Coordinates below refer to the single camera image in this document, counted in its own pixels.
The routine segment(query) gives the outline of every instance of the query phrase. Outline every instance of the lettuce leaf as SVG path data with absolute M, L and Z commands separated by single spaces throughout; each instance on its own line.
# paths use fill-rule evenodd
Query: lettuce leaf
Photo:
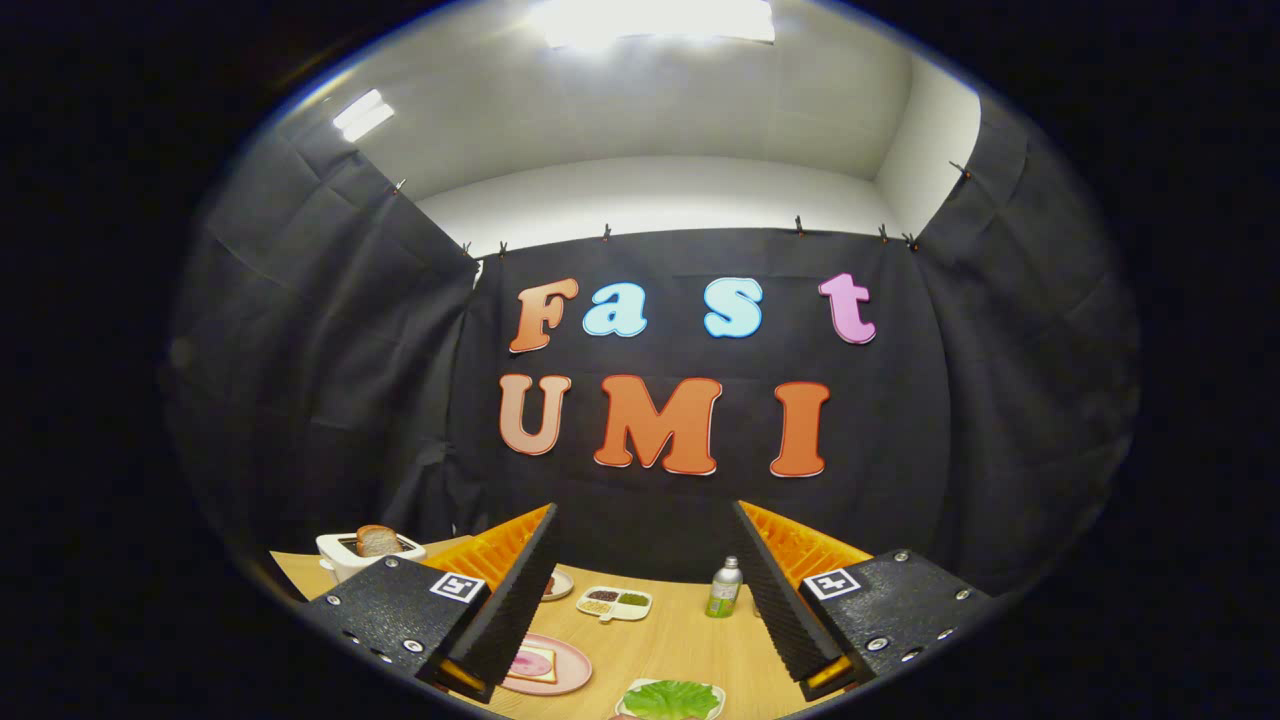
M 643 720 L 705 720 L 707 714 L 719 705 L 710 685 L 660 680 L 640 685 L 622 697 L 627 711 Z

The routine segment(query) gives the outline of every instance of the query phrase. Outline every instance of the bread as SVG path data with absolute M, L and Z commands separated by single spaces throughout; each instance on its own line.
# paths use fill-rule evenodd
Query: bread
M 365 525 L 356 530 L 356 555 L 361 557 L 394 555 L 402 550 L 403 547 L 399 543 L 399 538 L 396 537 L 396 530 L 390 528 Z
M 534 671 L 541 667 L 548 667 L 545 673 L 540 675 L 526 675 L 524 673 L 517 673 L 516 667 L 536 667 Z M 516 660 L 511 664 L 511 669 L 507 670 L 508 678 L 518 678 L 521 680 L 532 680 L 535 683 L 548 683 L 556 684 L 556 651 L 549 647 L 534 647 L 529 644 L 520 646 L 520 651 L 516 653 Z

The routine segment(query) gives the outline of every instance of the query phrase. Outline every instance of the white toaster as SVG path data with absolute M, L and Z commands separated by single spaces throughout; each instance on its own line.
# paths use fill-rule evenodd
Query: white toaster
M 399 533 L 396 533 L 396 538 L 399 539 L 401 547 L 404 550 L 394 553 L 394 557 L 402 557 L 412 562 L 426 560 L 426 548 Z M 329 571 L 334 583 L 346 582 L 356 573 L 385 557 L 361 557 L 356 555 L 356 533 L 320 536 L 316 538 L 316 548 L 320 550 L 320 566 Z

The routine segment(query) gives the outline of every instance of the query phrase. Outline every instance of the bread slice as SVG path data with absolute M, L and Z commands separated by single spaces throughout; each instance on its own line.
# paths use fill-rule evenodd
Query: bread slice
M 361 557 L 380 557 L 394 555 L 403 550 L 396 530 L 383 525 L 365 525 L 356 530 L 356 555 Z
M 552 650 L 549 647 L 534 647 L 534 646 L 522 644 L 522 646 L 520 646 L 520 652 L 531 652 L 534 655 L 540 655 L 540 656 L 545 657 L 547 660 L 550 661 L 552 669 L 548 670 L 543 675 L 524 675 L 521 673 L 507 670 L 507 676 L 508 678 L 518 678 L 521 680 L 532 680 L 535 683 L 548 683 L 548 684 L 552 684 L 552 685 L 556 684 L 556 651 L 554 650 Z

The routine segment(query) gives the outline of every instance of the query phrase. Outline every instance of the green bottle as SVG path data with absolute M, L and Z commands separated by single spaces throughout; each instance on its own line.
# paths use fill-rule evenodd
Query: green bottle
M 708 618 L 728 618 L 737 603 L 737 592 L 742 589 L 742 571 L 737 569 L 737 557 L 730 555 L 724 566 L 712 578 L 712 597 L 707 602 Z

